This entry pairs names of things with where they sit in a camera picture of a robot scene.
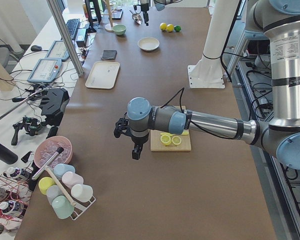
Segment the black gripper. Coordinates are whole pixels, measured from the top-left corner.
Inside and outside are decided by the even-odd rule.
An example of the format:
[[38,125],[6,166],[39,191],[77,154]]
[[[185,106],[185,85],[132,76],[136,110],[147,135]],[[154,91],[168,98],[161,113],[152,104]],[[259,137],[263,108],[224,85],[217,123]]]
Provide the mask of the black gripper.
[[141,151],[143,149],[143,144],[145,144],[148,141],[148,136],[142,136],[142,137],[131,137],[132,141],[134,142],[134,148],[132,150],[132,158],[134,160],[139,160],[141,156]]
[[142,13],[144,14],[144,22],[145,25],[149,25],[149,15],[148,11],[150,9],[150,1],[149,0],[139,0],[140,8]]

